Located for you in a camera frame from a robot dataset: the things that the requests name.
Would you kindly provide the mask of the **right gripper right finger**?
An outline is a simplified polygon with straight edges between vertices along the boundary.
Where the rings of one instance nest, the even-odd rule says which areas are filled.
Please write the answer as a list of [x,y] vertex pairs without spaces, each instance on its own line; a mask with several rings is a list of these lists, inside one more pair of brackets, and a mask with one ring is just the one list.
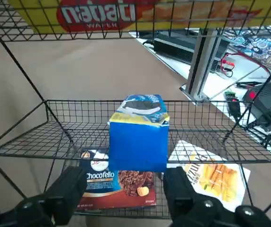
[[241,205],[231,212],[219,199],[195,192],[180,166],[164,172],[163,190],[172,227],[271,227],[255,206]]

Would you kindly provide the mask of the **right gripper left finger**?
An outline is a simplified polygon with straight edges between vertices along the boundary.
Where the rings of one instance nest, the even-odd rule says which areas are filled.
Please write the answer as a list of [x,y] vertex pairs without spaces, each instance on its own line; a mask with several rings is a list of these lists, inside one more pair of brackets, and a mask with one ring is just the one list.
[[0,227],[66,226],[85,192],[86,178],[84,168],[69,166],[44,193],[0,213]]

